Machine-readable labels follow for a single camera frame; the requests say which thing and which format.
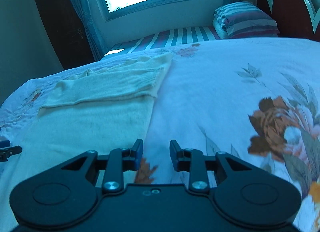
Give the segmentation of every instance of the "blue object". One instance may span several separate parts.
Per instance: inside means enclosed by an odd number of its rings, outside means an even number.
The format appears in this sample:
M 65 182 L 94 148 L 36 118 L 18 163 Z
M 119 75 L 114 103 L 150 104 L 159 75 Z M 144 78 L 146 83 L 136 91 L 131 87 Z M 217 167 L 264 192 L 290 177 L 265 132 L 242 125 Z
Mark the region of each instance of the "blue object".
M 11 145 L 11 143 L 8 140 L 0 142 L 0 148 L 9 147 L 10 145 Z

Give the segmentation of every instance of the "pillow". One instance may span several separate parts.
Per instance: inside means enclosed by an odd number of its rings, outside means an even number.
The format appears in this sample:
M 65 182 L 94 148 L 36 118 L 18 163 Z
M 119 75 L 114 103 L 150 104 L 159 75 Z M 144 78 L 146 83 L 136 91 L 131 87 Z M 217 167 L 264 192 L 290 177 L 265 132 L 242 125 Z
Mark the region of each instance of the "pillow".
M 214 17 L 231 39 L 280 33 L 276 21 L 249 2 L 222 6 L 215 10 Z
M 229 39 L 227 31 L 221 27 L 216 18 L 214 18 L 212 24 L 220 39 Z

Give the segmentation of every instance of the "round pad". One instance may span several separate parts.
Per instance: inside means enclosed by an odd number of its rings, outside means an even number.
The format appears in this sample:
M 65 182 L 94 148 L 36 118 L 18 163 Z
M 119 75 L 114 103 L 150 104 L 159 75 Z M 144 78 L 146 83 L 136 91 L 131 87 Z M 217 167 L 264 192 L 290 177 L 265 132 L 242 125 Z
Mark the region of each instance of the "round pad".
M 53 176 L 39 174 L 12 190 L 10 206 L 17 219 L 37 228 L 61 227 L 94 207 L 96 189 L 82 175 L 63 171 Z
M 59 183 L 40 185 L 33 192 L 33 198 L 39 204 L 56 205 L 64 202 L 71 194 L 69 188 Z
M 234 221 L 264 227 L 293 222 L 301 196 L 292 184 L 276 176 L 239 171 L 217 187 L 214 201 Z

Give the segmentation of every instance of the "leaf print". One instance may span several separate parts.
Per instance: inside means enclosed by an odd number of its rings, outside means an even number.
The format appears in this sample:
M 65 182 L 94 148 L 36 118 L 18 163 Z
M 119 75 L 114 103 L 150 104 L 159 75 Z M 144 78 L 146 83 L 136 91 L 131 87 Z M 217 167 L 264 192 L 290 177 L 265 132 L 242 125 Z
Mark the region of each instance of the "leaf print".
M 259 136 L 264 136 L 263 126 L 261 126 L 261 118 L 248 115 L 250 123 Z
M 232 144 L 231 144 L 231 155 L 240 159 L 240 155 L 238 154 L 237 150 L 233 147 Z
M 306 107 L 308 107 L 308 101 L 306 98 L 304 98 L 303 95 L 301 95 L 297 90 L 295 90 L 294 88 L 292 88 L 291 86 L 288 85 L 283 85 L 281 83 L 279 83 L 280 85 L 282 85 L 288 92 L 289 94 L 292 96 L 292 98 L 297 101 L 300 105 L 304 105 Z
M 249 70 L 242 68 L 245 72 L 247 72 L 248 74 L 250 74 Z
M 36 93 L 35 96 L 33 97 L 33 99 L 31 100 L 31 102 L 36 101 L 36 99 L 41 95 L 41 92 L 39 91 L 39 93 Z
M 151 175 L 158 169 L 158 166 L 154 166 L 150 170 L 150 163 L 146 162 L 145 158 L 141 159 L 139 170 L 136 173 L 134 183 L 136 184 L 151 184 L 154 181 L 154 178 Z
M 318 138 L 313 139 L 311 135 L 303 128 L 300 129 L 303 144 L 306 148 L 307 157 L 310 163 L 311 178 L 316 181 L 320 175 L 319 169 L 319 153 L 320 153 L 320 142 Z
M 242 80 L 243 83 L 250 83 L 250 84 L 256 84 L 257 82 L 254 81 L 253 79 L 244 79 Z
M 205 133 L 205 130 L 199 126 L 200 131 L 203 133 L 205 136 L 205 147 L 206 147 L 206 152 L 208 156 L 215 156 L 216 152 L 220 151 L 219 147 L 209 138 L 207 137 L 207 134 Z M 210 183 L 210 187 L 216 187 L 217 183 L 214 177 L 214 172 L 213 171 L 207 171 L 208 174 L 208 179 Z
M 170 52 L 170 51 L 167 50 L 167 49 L 160 49 L 157 53 L 158 53 L 158 54 L 164 54 L 164 53 L 166 53 L 166 52 Z
M 248 63 L 248 70 L 253 77 L 257 77 L 258 71 L 254 66 L 251 66 L 249 63 Z
M 318 180 L 317 182 L 313 182 L 311 184 L 311 188 L 310 188 L 310 191 L 309 191 L 309 195 L 312 196 L 312 200 L 315 202 L 315 203 L 320 203 L 320 180 Z
M 176 52 L 176 54 L 182 57 L 191 57 L 195 54 L 197 50 L 198 50 L 197 48 L 195 48 L 194 46 L 191 46 L 190 48 L 180 49 L 179 51 Z
M 205 130 L 201 126 L 199 126 L 199 128 L 200 128 L 200 131 L 205 136 L 205 146 L 207 149 L 207 155 L 215 156 L 216 152 L 220 151 L 219 147 L 209 137 L 207 137 Z
M 261 169 L 270 174 L 274 174 L 276 166 L 275 161 L 272 159 L 271 153 L 268 153 L 268 155 L 265 157 L 263 163 L 261 164 Z
M 186 178 L 187 178 L 187 174 L 186 174 L 184 171 L 182 171 L 182 172 L 180 173 L 181 183 L 186 183 Z
M 302 85 L 300 85 L 299 82 L 294 77 L 288 74 L 283 74 L 283 73 L 281 73 L 281 75 L 283 75 L 288 80 L 288 82 L 293 86 L 293 88 L 297 92 L 299 92 L 305 98 L 305 100 L 308 99 Z
M 257 70 L 257 76 L 256 77 L 262 77 L 262 73 L 261 73 L 261 71 L 259 69 Z
M 284 164 L 292 180 L 299 182 L 301 186 L 302 199 L 304 199 L 310 190 L 312 183 L 311 171 L 307 165 L 294 155 L 282 154 Z
M 314 118 L 319 110 L 319 105 L 318 105 L 318 100 L 316 98 L 313 88 L 310 85 L 308 86 L 309 86 L 309 109 Z
M 267 112 L 269 109 L 274 108 L 275 104 L 271 97 L 266 97 L 260 100 L 258 106 L 262 112 Z
M 317 115 L 315 117 L 315 119 L 313 120 L 313 124 L 316 125 L 316 124 L 320 124 L 320 115 Z
M 287 100 L 288 100 L 289 104 L 291 106 L 293 106 L 293 107 L 297 107 L 299 105 L 299 103 L 297 101 L 295 101 L 295 100 L 292 100 L 292 99 L 289 99 L 289 98 L 287 98 Z
M 249 78 L 253 78 L 253 76 L 251 76 L 249 73 L 246 73 L 246 72 L 240 72 L 240 71 L 237 71 L 236 72 L 240 77 L 249 77 Z

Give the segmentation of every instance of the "windowsill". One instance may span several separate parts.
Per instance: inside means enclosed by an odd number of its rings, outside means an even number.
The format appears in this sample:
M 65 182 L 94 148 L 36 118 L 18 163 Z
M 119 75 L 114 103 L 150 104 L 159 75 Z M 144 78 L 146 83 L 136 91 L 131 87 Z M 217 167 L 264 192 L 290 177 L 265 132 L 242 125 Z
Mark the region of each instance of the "windowsill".
M 128 15 L 130 13 L 142 11 L 145 9 L 149 9 L 149 8 L 153 8 L 153 7 L 157 7 L 157 6 L 161 6 L 169 3 L 176 3 L 176 2 L 182 2 L 182 1 L 190 1 L 190 0 L 147 0 L 141 3 L 136 3 L 128 7 L 124 7 L 119 10 L 113 11 L 108 15 L 106 15 L 103 10 L 100 10 L 100 12 L 105 22 L 107 22 L 107 21 L 120 18 L 125 15 Z

